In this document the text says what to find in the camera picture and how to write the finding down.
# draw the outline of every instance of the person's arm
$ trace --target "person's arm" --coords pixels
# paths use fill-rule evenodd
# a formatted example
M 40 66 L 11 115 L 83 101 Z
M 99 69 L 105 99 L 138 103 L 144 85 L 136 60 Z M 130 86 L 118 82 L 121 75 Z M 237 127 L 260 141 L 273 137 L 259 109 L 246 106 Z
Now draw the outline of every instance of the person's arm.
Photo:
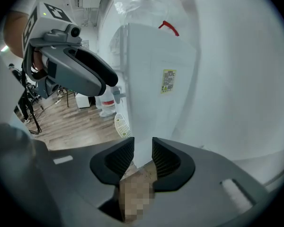
M 4 42 L 10 51 L 16 56 L 23 58 L 22 33 L 28 21 L 28 14 L 11 11 L 7 14 L 3 28 Z

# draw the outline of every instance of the white plastic bag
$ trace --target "white plastic bag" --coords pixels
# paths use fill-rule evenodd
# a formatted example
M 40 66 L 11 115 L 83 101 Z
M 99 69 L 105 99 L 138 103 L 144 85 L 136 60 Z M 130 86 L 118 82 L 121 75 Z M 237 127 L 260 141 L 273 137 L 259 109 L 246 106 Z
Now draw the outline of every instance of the white plastic bag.
M 191 43 L 192 28 L 182 0 L 114 0 L 114 5 L 122 25 L 138 23 L 160 27 Z

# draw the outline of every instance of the wooden floor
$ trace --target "wooden floor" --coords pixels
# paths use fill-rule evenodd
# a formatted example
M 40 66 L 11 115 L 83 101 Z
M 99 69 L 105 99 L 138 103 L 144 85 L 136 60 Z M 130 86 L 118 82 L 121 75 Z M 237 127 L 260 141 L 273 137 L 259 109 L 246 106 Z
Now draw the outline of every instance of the wooden floor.
M 69 93 L 69 107 L 66 96 L 55 105 L 57 100 L 58 96 L 53 94 L 48 99 L 42 99 L 34 104 L 36 118 L 42 112 L 39 105 L 44 109 L 49 107 L 37 119 L 42 132 L 34 135 L 36 140 L 44 141 L 49 150 L 83 147 L 120 138 L 115 129 L 115 115 L 101 118 L 101 110 L 94 105 L 89 108 L 78 108 L 73 93 Z M 27 127 L 36 130 L 33 119 Z

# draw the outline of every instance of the white appliance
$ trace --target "white appliance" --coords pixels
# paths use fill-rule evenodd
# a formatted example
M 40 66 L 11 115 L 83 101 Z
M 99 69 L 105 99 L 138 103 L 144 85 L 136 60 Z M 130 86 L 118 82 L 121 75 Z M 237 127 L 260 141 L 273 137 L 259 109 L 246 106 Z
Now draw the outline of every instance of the white appliance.
M 273 190 L 284 180 L 284 22 L 268 0 L 190 1 L 196 61 L 189 46 L 168 50 L 170 35 L 163 38 L 160 30 L 148 37 L 129 25 L 129 34 L 116 33 L 121 24 L 114 5 L 99 26 L 98 54 L 116 70 L 125 94 L 117 113 L 134 137 L 141 134 L 134 163 L 141 167 L 151 159 L 149 140 L 158 136 L 204 146 Z M 178 57 L 185 73 L 176 75 L 181 85 L 173 93 L 181 96 L 163 98 L 158 91 L 163 70 Z
M 75 98 L 76 98 L 78 108 L 90 107 L 91 101 L 88 96 L 78 93 Z

